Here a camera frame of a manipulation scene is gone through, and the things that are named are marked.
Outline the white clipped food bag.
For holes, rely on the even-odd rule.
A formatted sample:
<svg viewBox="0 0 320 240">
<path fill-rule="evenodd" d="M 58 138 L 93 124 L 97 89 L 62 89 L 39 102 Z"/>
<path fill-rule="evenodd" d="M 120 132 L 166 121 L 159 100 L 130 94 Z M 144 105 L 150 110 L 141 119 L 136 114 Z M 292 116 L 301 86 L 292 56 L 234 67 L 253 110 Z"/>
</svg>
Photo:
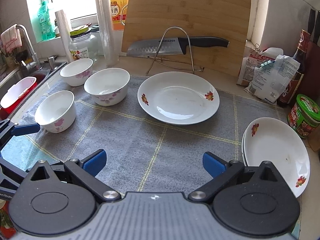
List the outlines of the white clipped food bag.
<svg viewBox="0 0 320 240">
<path fill-rule="evenodd" d="M 299 62 L 286 55 L 278 55 L 273 61 L 265 61 L 260 67 L 255 68 L 253 80 L 245 88 L 245 91 L 274 105 L 299 66 Z"/>
</svg>

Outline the red white food bag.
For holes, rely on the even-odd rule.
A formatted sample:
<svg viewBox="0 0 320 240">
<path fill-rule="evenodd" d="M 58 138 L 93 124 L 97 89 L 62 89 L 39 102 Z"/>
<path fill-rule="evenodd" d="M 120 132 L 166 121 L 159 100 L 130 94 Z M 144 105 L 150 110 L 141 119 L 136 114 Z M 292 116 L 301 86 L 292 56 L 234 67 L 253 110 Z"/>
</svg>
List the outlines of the red white food bag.
<svg viewBox="0 0 320 240">
<path fill-rule="evenodd" d="M 252 51 L 248 57 L 244 57 L 239 71 L 237 85 L 247 87 L 253 80 L 254 70 L 256 67 L 265 61 L 273 61 L 278 55 L 283 55 L 284 51 L 281 48 L 270 47 L 263 51 L 257 49 Z"/>
</svg>

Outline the green dish soap bottle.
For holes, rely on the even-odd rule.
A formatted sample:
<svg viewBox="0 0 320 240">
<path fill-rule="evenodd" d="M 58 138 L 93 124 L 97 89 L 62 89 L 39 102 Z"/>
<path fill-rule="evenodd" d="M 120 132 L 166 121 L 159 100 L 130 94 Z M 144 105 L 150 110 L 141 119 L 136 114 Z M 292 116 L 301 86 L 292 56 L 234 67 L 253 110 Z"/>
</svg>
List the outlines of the green dish soap bottle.
<svg viewBox="0 0 320 240">
<path fill-rule="evenodd" d="M 40 0 L 41 6 L 37 12 L 37 17 L 41 27 L 42 40 L 55 38 L 55 25 L 50 12 L 48 0 Z"/>
</svg>

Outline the white floral bowl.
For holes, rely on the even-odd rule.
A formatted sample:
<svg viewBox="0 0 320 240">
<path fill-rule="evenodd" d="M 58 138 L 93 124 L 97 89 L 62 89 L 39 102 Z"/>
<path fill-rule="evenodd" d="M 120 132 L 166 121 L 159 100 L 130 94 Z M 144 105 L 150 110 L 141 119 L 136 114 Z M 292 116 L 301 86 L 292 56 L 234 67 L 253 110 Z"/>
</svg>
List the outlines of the white floral bowl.
<svg viewBox="0 0 320 240">
<path fill-rule="evenodd" d="M 51 133 L 68 129 L 76 118 L 75 96 L 69 90 L 50 95 L 37 108 L 35 121 Z"/>
<path fill-rule="evenodd" d="M 122 68 L 107 68 L 90 76 L 84 90 L 101 106 L 113 106 L 127 95 L 131 75 Z"/>
<path fill-rule="evenodd" d="M 63 81 L 72 87 L 83 85 L 93 74 L 93 60 L 79 59 L 67 64 L 61 69 L 60 76 Z"/>
</svg>

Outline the orange cooking wine jug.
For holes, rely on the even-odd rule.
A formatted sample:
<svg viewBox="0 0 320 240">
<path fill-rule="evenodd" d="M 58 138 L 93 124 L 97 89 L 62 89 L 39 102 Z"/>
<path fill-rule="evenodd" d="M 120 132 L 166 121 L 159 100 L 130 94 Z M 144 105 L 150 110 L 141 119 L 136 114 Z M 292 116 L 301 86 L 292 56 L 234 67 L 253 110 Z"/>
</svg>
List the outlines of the orange cooking wine jug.
<svg viewBox="0 0 320 240">
<path fill-rule="evenodd" d="M 128 2 L 129 0 L 110 0 L 114 30 L 124 30 Z"/>
</svg>

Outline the steel kitchen faucet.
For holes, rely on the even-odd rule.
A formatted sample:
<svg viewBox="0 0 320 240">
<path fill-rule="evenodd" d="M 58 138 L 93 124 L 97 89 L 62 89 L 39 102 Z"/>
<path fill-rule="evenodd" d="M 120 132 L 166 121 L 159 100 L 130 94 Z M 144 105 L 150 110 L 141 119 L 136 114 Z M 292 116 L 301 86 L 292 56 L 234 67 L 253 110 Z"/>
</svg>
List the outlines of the steel kitchen faucet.
<svg viewBox="0 0 320 240">
<path fill-rule="evenodd" d="M 41 70 L 42 66 L 40 64 L 39 57 L 38 57 L 36 51 L 34 50 L 33 45 L 31 44 L 31 41 L 30 41 L 30 38 L 29 38 L 29 35 L 28 35 L 26 28 L 21 24 L 17 24 L 15 26 L 15 28 L 16 28 L 16 30 L 22 31 L 25 42 L 27 44 L 27 48 L 29 50 L 29 54 L 32 59 L 32 61 L 28 64 L 26 64 L 24 61 L 21 61 L 22 66 L 30 73 L 32 73 L 36 70 Z"/>
</svg>

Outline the dark red knife block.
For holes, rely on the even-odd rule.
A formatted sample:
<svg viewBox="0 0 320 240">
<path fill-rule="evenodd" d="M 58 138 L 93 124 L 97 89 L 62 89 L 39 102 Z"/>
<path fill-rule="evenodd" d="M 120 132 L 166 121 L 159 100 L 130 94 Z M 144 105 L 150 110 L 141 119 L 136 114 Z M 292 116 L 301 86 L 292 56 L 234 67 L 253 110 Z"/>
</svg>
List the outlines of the dark red knife block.
<svg viewBox="0 0 320 240">
<path fill-rule="evenodd" d="M 313 100 L 319 98 L 319 11 L 315 12 L 315 17 L 315 20 L 308 23 L 308 27 L 313 23 L 313 38 L 308 44 L 305 75 L 299 89 L 299 93 L 307 95 Z"/>
</svg>

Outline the large white fruit plate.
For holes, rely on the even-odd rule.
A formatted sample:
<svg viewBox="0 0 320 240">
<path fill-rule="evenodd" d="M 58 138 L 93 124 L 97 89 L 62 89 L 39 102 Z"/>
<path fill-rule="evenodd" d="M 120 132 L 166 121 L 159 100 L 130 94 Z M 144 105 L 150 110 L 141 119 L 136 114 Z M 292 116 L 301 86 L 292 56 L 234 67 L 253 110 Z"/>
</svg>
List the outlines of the large white fruit plate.
<svg viewBox="0 0 320 240">
<path fill-rule="evenodd" d="M 180 126 L 208 120 L 220 105 L 219 94 L 211 83 L 184 72 L 164 72 L 147 78 L 138 89 L 137 99 L 149 116 Z"/>
</svg>

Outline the bamboo cutting board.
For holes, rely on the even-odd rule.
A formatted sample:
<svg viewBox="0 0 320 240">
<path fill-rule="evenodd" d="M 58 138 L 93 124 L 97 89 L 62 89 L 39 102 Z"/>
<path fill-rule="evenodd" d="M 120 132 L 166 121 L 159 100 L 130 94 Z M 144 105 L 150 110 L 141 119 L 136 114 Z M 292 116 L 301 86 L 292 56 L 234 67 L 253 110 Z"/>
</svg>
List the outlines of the bamboo cutting board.
<svg viewBox="0 0 320 240">
<path fill-rule="evenodd" d="M 172 60 L 237 76 L 247 40 L 251 0 L 129 0 L 121 50 L 139 40 L 216 36 L 227 48 L 191 47 Z"/>
</svg>

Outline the white plastic strainer basket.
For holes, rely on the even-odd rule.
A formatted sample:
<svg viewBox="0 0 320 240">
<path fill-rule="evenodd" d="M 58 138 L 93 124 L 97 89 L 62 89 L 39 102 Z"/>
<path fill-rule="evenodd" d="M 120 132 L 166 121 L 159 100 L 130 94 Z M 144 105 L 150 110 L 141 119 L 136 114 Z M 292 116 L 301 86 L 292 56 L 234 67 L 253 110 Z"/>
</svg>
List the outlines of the white plastic strainer basket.
<svg viewBox="0 0 320 240">
<path fill-rule="evenodd" d="M 10 114 L 36 86 L 37 79 L 35 77 L 23 78 L 8 89 L 1 99 L 1 107 Z"/>
</svg>

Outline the stainless steel sink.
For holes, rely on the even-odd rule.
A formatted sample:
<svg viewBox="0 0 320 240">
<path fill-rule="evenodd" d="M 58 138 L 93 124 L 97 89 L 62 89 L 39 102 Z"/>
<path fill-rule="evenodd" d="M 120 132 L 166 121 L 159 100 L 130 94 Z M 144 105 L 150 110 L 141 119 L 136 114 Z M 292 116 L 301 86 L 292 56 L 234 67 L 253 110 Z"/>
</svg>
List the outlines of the stainless steel sink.
<svg viewBox="0 0 320 240">
<path fill-rule="evenodd" d="M 13 115 L 45 81 L 62 69 L 67 62 L 42 62 L 39 70 L 28 72 L 17 67 L 1 81 L 1 120 Z"/>
</svg>

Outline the short white plastic roll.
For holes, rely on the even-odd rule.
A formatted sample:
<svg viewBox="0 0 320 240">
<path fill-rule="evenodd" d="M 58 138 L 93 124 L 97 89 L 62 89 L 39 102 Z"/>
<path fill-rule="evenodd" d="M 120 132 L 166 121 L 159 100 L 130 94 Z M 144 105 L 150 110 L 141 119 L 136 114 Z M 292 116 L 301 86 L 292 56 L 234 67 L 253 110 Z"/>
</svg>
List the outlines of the short white plastic roll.
<svg viewBox="0 0 320 240">
<path fill-rule="evenodd" d="M 71 23 L 68 17 L 65 15 L 65 12 L 63 10 L 58 10 L 55 12 L 55 17 L 57 21 L 57 27 L 60 32 L 60 37 L 62 40 L 62 45 L 65 50 L 65 54 L 67 57 L 67 62 L 71 63 L 73 62 L 73 57 L 71 55 L 71 52 L 69 51 L 69 43 L 71 42 L 70 38 L 70 31 L 71 31 Z"/>
</svg>

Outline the dark vinegar bottle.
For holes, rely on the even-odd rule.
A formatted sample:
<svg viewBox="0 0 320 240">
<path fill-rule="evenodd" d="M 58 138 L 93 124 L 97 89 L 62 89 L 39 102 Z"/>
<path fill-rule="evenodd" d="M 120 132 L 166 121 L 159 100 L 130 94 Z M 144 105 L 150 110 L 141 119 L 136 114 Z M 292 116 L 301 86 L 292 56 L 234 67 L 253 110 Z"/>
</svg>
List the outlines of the dark vinegar bottle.
<svg viewBox="0 0 320 240">
<path fill-rule="evenodd" d="M 297 50 L 293 56 L 293 59 L 299 62 L 300 66 L 293 78 L 291 79 L 291 81 L 289 82 L 289 84 L 287 85 L 287 87 L 285 88 L 284 92 L 277 100 L 277 105 L 279 105 L 280 107 L 286 107 L 290 103 L 302 81 L 305 72 L 304 62 L 310 37 L 310 33 L 308 33 L 305 30 L 302 30 Z"/>
</svg>

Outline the glass jar with green lid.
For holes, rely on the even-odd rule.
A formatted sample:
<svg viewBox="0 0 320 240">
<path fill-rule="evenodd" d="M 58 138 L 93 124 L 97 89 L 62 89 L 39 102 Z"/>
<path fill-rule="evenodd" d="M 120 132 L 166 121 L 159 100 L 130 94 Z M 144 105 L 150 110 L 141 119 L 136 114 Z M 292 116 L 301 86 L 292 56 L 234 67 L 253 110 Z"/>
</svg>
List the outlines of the glass jar with green lid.
<svg viewBox="0 0 320 240">
<path fill-rule="evenodd" d="M 70 33 L 71 41 L 68 45 L 70 54 L 74 61 L 79 59 L 98 59 L 98 40 L 92 34 L 87 25 L 74 28 Z"/>
</svg>

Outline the red plastic basin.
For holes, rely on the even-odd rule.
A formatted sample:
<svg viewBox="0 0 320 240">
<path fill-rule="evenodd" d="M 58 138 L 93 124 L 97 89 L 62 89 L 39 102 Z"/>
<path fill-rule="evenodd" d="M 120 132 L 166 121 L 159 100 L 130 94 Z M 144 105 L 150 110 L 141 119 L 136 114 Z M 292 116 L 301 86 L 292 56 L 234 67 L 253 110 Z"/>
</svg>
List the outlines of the red plastic basin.
<svg viewBox="0 0 320 240">
<path fill-rule="evenodd" d="M 22 102 L 22 100 L 36 88 L 46 77 L 45 73 L 36 73 L 33 76 L 24 77 L 20 81 L 14 81 L 1 96 L 1 120 L 6 119 Z"/>
</svg>

